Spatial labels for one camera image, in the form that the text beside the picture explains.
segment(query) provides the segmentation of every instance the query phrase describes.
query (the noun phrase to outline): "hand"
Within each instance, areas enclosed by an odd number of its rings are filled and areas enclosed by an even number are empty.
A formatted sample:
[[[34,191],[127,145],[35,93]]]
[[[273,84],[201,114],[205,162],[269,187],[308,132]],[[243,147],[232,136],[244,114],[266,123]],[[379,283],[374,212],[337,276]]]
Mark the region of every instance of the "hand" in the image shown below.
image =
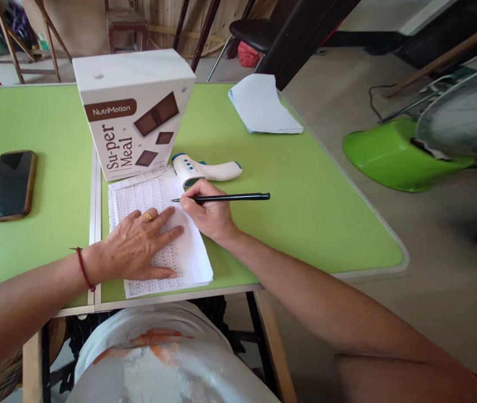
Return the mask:
[[[131,212],[105,240],[94,243],[88,249],[86,271],[92,284],[111,279],[149,280],[174,278],[170,268],[151,265],[154,255],[182,233],[178,226],[158,236],[157,232],[173,215],[174,207],[168,207],[161,214],[155,208],[147,213],[153,217],[149,221],[139,210]]]
[[[181,197],[183,210],[193,219],[199,231],[220,245],[236,238],[240,234],[240,230],[233,222],[229,202],[207,201],[203,205],[198,205],[190,198],[225,194],[227,193],[218,189],[207,180],[200,179]]]

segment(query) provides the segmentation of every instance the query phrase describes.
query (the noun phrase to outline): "black pen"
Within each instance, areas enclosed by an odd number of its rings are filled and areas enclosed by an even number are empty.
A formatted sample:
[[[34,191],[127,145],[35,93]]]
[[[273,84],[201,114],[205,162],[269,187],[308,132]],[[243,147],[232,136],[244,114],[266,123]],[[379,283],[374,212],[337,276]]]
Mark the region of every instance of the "black pen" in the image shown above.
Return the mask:
[[[204,202],[229,202],[232,200],[269,200],[270,193],[242,193],[238,195],[223,195],[223,196],[198,196],[192,198],[198,203]],[[180,202],[180,199],[173,199],[173,202]]]

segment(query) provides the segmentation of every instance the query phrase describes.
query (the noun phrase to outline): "phone screen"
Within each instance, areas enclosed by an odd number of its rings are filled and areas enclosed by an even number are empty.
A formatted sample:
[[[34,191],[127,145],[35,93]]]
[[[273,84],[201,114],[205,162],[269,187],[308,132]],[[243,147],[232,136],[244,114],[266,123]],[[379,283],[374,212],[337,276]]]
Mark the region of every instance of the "phone screen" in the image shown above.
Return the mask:
[[[0,217],[24,212],[32,157],[31,151],[0,156]]]

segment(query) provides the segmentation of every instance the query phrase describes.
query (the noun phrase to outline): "white paper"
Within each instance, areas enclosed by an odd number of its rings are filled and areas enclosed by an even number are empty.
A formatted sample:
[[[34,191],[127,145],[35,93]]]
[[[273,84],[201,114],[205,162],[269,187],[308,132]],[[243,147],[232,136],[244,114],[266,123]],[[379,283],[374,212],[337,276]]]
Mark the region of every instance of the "white paper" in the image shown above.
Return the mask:
[[[182,210],[178,199],[184,190],[171,165],[161,171],[147,172],[109,185],[110,232],[134,210],[145,212],[154,207],[162,212],[173,205],[175,213],[162,227],[159,234],[182,225],[184,233],[156,254],[153,266],[169,267],[177,272],[177,278],[164,280],[124,280],[127,298],[200,287],[213,278],[212,267],[206,253],[201,233],[188,214]]]
[[[229,90],[229,98],[250,133],[304,131],[279,101],[271,74],[250,74]]]

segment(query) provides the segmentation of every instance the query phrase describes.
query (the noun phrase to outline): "green table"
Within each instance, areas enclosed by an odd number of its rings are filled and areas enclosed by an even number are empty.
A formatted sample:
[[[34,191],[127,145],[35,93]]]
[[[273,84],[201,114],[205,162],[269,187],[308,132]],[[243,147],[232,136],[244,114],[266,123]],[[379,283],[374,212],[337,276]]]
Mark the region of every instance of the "green table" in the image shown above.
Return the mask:
[[[195,85],[172,155],[185,152],[208,164],[238,161],[242,175],[219,187],[271,193],[267,202],[234,203],[238,226],[338,277],[403,270],[404,246],[312,134],[248,133],[227,96],[231,86]],[[109,224],[107,183],[102,175],[96,183],[98,174],[91,174],[98,161],[94,153],[91,161],[91,134],[76,86],[0,88],[0,117],[0,153],[28,148],[39,158],[31,214],[0,223],[2,281],[87,245],[91,218],[95,224],[101,215],[96,224],[103,238]],[[205,245],[214,270],[208,286],[125,300],[117,280],[102,284],[94,301],[83,295],[70,305],[77,308],[63,313],[261,288],[225,250],[207,238]]]

